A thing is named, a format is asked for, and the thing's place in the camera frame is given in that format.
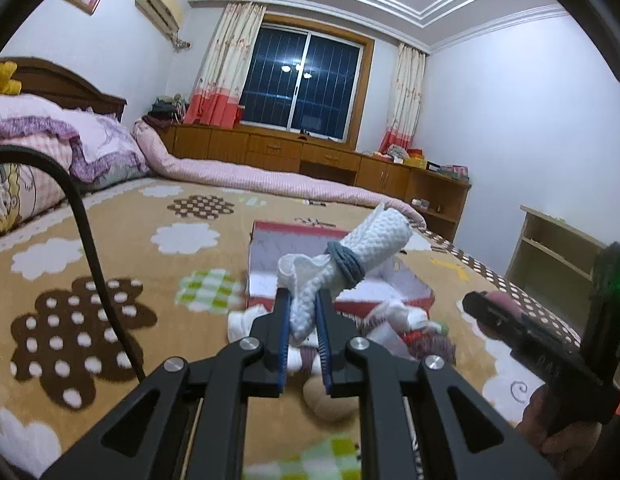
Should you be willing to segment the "maroon knitted sock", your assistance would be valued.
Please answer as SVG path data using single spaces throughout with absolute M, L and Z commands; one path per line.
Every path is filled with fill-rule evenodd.
M 456 364 L 456 346 L 447 335 L 413 332 L 405 335 L 403 341 L 410 355 L 416 360 L 439 356 L 447 364 Z

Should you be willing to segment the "white sock roll grey band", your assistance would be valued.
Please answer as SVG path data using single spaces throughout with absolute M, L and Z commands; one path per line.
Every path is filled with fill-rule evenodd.
M 277 284 L 291 293 L 289 330 L 303 341 L 315 329 L 316 295 L 323 289 L 337 298 L 366 274 L 405 247 L 413 236 L 407 219 L 395 208 L 377 206 L 342 240 L 331 240 L 323 254 L 288 254 L 278 259 Z

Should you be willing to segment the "green white sock roll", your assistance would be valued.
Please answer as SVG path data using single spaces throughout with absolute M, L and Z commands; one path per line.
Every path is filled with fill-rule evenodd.
M 431 321 L 428 313 L 420 307 L 411 307 L 401 301 L 378 304 L 363 318 L 359 331 L 362 336 L 380 344 L 394 356 L 415 360 L 407 350 L 403 337 L 413 332 L 447 335 L 444 324 Z

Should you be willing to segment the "white sock flat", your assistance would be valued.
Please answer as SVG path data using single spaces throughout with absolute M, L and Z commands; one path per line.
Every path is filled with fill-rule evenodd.
M 227 340 L 235 342 L 248 337 L 255 319 L 269 313 L 270 311 L 263 304 L 257 304 L 245 310 L 229 312 L 227 316 Z M 290 374 L 302 372 L 310 375 L 322 373 L 319 338 L 317 338 L 316 330 L 313 330 L 301 344 L 291 344 L 288 347 L 287 372 Z

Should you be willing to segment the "light wooden shelf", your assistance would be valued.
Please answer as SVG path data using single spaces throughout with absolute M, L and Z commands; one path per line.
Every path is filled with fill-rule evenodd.
M 596 257 L 606 245 L 567 222 L 522 205 L 523 224 L 506 278 L 583 333 Z

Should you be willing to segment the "red white cardboard box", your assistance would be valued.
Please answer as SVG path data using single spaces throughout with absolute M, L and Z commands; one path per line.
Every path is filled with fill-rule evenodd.
M 278 272 L 295 270 L 295 261 L 301 263 L 303 274 L 312 272 L 314 259 L 324 261 L 327 244 L 339 242 L 346 235 L 345 231 L 315 226 L 255 222 L 248 252 L 247 306 L 261 304 L 271 310 L 278 288 Z M 377 304 L 389 300 L 428 311 L 435 302 L 435 293 L 394 255 L 367 271 L 357 287 L 341 292 L 336 297 L 335 308 L 356 318 L 365 318 Z

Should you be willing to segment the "colourful items on cabinet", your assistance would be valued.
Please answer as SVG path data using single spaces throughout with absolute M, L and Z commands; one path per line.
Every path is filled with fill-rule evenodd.
M 434 172 L 435 174 L 441 174 L 443 177 L 459 180 L 467 184 L 470 183 L 469 170 L 467 167 L 438 165 L 435 162 L 430 162 L 430 160 L 425 157 L 424 152 L 419 148 L 410 148 L 406 150 L 402 148 L 402 146 L 398 146 L 398 144 L 391 144 L 386 151 L 375 152 L 374 156 L 391 160 L 391 162 L 395 162 L 396 164 L 403 164 Z

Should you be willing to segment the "pink rolled quilt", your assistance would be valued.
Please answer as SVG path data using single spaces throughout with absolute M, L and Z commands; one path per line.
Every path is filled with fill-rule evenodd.
M 167 179 L 369 208 L 383 204 L 400 211 L 418 228 L 427 226 L 424 217 L 412 206 L 365 188 L 232 162 L 177 158 L 168 152 L 158 132 L 143 119 L 135 122 L 132 136 L 150 168 Z

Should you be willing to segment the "pink purple pillow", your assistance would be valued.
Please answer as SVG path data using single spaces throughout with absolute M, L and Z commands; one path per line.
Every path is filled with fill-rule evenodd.
M 0 140 L 33 133 L 49 133 L 70 144 L 70 173 L 88 190 L 152 173 L 132 133 L 118 119 L 66 110 L 33 94 L 0 96 Z

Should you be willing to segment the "pink checkered cartoon pillow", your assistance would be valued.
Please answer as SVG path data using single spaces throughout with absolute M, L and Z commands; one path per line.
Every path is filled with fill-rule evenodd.
M 66 171 L 72 162 L 70 143 L 40 132 L 32 136 L 0 140 L 51 156 Z M 65 194 L 53 178 L 43 171 L 16 164 L 0 165 L 0 236 L 22 222 L 58 204 Z

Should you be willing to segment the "pile of clothes on cabinet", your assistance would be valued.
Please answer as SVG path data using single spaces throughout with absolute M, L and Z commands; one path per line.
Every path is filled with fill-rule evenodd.
M 180 94 L 157 96 L 142 119 L 155 129 L 167 129 L 172 125 L 182 124 L 187 108 L 188 102 Z

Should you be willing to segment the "left floral curtain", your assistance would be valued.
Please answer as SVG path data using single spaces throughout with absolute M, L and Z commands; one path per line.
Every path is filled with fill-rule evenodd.
M 267 6 L 231 2 L 201 64 L 184 124 L 232 129 Z

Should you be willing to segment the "floral curtain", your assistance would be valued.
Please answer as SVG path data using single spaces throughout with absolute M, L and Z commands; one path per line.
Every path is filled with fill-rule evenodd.
M 232 129 L 267 6 L 231 2 L 201 64 L 184 124 Z
M 417 129 L 427 55 L 407 44 L 399 44 L 398 57 L 390 91 L 385 135 L 379 151 L 386 153 L 391 145 L 406 150 Z

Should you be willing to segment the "right floral curtain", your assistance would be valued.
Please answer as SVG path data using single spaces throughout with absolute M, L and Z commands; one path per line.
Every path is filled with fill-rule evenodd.
M 417 129 L 427 55 L 407 44 L 399 44 L 398 57 L 390 91 L 385 135 L 379 151 L 386 153 L 391 145 L 406 150 Z

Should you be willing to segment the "dark wooden headboard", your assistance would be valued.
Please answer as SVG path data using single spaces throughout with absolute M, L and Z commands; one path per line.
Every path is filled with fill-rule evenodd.
M 13 77 L 22 83 L 22 93 L 34 94 L 63 108 L 90 108 L 101 115 L 122 119 L 127 101 L 98 90 L 89 81 L 63 66 L 42 58 L 1 58 L 17 64 Z

